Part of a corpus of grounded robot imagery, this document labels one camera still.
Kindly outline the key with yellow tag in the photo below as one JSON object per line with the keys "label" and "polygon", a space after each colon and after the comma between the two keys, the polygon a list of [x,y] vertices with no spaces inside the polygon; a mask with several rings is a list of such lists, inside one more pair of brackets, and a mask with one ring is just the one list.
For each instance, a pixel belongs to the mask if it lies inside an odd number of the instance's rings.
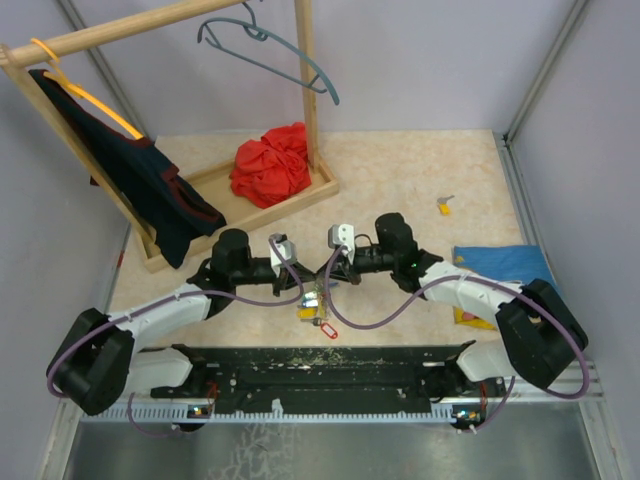
{"label": "key with yellow tag", "polygon": [[448,202],[454,198],[454,195],[439,197],[437,199],[437,207],[441,215],[449,216],[451,214]]}

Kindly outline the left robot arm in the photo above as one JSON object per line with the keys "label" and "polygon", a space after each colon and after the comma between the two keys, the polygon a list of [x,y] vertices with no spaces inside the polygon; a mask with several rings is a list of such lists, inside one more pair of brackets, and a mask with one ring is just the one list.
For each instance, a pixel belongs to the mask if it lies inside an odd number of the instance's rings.
{"label": "left robot arm", "polygon": [[181,327],[213,318],[234,301],[250,304],[237,295],[240,286],[269,285],[279,296],[315,280],[286,235],[273,234],[268,244],[268,256],[255,257],[245,231],[226,230],[197,272],[166,296],[114,314],[82,312],[47,368],[49,392],[88,415],[138,389],[175,387],[189,397],[201,394],[208,384],[203,367],[181,347],[151,346]]}

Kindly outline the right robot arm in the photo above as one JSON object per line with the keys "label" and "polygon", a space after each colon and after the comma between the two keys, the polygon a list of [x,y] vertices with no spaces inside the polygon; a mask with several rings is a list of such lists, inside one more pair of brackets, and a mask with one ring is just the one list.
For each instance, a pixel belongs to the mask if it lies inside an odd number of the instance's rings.
{"label": "right robot arm", "polygon": [[352,285],[365,274],[387,272],[410,301],[439,302],[490,322],[499,339],[470,343],[447,370],[447,384],[454,393],[470,395],[490,378],[519,377],[552,394],[556,379],[577,363],[582,384],[571,396],[586,394],[588,337],[549,282],[501,282],[457,267],[420,248],[399,213],[378,217],[375,231],[376,242],[360,246],[354,226],[332,225],[328,245],[333,253],[320,272],[326,282]]}

